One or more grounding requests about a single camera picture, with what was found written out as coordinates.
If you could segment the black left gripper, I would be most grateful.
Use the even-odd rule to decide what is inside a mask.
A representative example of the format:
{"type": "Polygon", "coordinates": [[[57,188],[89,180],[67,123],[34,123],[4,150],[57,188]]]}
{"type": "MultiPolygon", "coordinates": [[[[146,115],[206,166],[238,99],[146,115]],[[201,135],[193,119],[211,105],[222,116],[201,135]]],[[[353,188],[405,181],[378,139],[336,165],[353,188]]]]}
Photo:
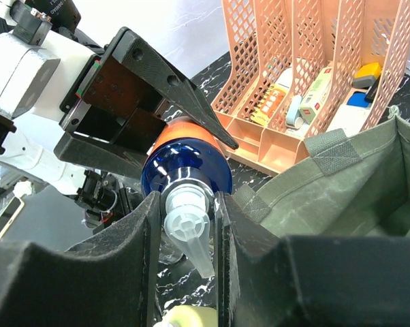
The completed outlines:
{"type": "Polygon", "coordinates": [[[119,35],[114,58],[90,57],[59,105],[67,132],[54,148],[58,159],[139,179],[146,155],[121,146],[154,145],[168,101],[238,148],[201,89],[131,29],[122,27],[119,35]]]}

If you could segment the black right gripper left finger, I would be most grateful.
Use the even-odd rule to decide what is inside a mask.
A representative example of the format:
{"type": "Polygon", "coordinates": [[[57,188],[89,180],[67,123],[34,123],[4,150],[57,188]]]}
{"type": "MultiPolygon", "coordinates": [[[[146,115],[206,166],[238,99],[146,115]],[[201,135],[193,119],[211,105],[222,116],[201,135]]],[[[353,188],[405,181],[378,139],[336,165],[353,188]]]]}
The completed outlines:
{"type": "Polygon", "coordinates": [[[0,242],[0,326],[150,326],[160,194],[72,246],[0,242]]]}

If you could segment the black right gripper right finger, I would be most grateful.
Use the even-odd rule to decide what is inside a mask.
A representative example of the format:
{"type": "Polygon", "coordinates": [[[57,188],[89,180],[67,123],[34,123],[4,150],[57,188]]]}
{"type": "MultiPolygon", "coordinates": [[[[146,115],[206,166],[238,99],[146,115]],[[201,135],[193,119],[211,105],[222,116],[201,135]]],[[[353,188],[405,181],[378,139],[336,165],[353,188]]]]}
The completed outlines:
{"type": "Polygon", "coordinates": [[[410,238],[285,236],[216,195],[219,326],[410,326],[410,238]]]}

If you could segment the orange blue pump bottle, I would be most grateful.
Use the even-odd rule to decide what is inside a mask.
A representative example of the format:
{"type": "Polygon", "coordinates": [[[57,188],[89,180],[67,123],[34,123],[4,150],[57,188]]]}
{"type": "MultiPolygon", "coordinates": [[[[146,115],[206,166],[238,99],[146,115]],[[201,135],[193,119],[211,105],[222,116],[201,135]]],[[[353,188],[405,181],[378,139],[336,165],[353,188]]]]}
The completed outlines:
{"type": "Polygon", "coordinates": [[[165,234],[203,278],[215,274],[209,250],[215,194],[231,193],[232,187],[215,137],[186,116],[167,124],[142,170],[143,194],[160,193],[165,234]]]}

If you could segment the green canvas bag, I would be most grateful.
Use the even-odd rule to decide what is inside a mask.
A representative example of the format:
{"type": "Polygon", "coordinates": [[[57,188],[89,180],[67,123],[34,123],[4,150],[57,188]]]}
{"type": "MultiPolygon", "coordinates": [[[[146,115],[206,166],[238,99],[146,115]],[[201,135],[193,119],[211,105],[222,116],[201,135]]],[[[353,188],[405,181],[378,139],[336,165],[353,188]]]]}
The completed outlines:
{"type": "Polygon", "coordinates": [[[410,122],[389,119],[353,136],[336,129],[305,141],[308,157],[234,199],[276,236],[410,237],[410,122]]]}

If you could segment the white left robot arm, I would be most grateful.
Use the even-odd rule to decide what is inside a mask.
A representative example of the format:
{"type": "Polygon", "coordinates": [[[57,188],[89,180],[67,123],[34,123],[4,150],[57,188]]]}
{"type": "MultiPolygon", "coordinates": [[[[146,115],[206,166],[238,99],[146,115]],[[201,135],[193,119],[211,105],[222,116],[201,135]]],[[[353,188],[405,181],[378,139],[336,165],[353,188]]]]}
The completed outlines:
{"type": "Polygon", "coordinates": [[[188,118],[181,138],[238,147],[204,94],[127,27],[106,46],[78,32],[73,1],[0,1],[0,163],[44,181],[110,225],[132,210],[110,174],[139,178],[168,139],[162,114],[188,118]]]}

